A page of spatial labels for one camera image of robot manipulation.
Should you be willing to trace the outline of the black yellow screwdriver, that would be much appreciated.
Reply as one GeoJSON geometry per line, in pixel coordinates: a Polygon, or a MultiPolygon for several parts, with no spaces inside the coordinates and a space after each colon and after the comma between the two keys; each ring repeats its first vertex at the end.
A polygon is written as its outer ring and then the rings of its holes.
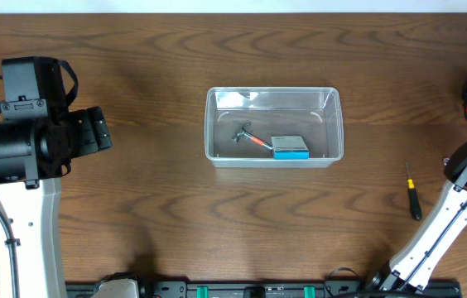
{"type": "Polygon", "coordinates": [[[418,195],[416,192],[414,180],[411,177],[410,165],[407,160],[404,161],[404,164],[405,164],[405,169],[407,173],[407,194],[408,194],[408,199],[409,199],[409,208],[410,208],[411,217],[416,221],[421,221],[422,211],[421,211],[421,206],[419,203],[418,195]]]}

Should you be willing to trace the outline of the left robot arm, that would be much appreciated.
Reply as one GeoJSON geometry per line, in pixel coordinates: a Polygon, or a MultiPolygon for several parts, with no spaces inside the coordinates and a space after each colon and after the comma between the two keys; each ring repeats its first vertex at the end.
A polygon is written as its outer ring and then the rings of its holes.
{"type": "Polygon", "coordinates": [[[61,179],[73,159],[112,147],[101,108],[71,111],[79,91],[65,60],[2,61],[0,296],[65,297],[61,179]]]}

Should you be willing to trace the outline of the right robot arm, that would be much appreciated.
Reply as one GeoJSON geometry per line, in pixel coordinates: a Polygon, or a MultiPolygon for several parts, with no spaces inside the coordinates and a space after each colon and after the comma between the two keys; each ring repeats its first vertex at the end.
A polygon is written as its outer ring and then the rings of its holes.
{"type": "Polygon", "coordinates": [[[423,294],[432,272],[467,226],[467,142],[444,160],[446,182],[411,241],[367,285],[381,297],[423,294]]]}

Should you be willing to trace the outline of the clear plastic container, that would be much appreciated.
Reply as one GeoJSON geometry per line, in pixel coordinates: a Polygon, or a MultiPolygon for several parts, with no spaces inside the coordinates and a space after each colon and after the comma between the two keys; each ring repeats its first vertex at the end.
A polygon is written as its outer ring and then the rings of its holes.
{"type": "Polygon", "coordinates": [[[205,106],[205,155],[216,167],[327,168],[344,156],[344,121],[333,87],[213,87],[205,106]],[[276,160],[273,152],[235,131],[272,145],[275,136],[301,136],[310,157],[276,160]]]}

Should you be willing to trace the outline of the blue white cardboard box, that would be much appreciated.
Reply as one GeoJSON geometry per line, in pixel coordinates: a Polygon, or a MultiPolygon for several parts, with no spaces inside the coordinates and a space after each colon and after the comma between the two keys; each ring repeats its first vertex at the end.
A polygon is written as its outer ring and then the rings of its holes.
{"type": "Polygon", "coordinates": [[[276,160],[302,160],[310,157],[310,151],[301,136],[272,137],[272,152],[276,160]]]}

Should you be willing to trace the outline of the small claw hammer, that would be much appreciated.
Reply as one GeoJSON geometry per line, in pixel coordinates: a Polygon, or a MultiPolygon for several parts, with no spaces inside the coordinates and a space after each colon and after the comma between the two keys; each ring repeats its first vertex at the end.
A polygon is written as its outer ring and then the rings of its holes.
{"type": "Polygon", "coordinates": [[[256,137],[254,136],[252,133],[248,132],[247,131],[247,127],[249,127],[251,125],[250,122],[246,122],[245,124],[241,125],[234,133],[234,135],[232,136],[232,140],[234,142],[239,142],[239,140],[242,138],[242,137],[245,137],[247,138],[249,141],[255,143],[255,144],[258,144],[260,147],[264,147],[266,148],[267,150],[269,151],[272,151],[273,150],[273,147],[271,144],[265,142],[264,140],[262,140],[261,138],[259,137],[256,137]]]}

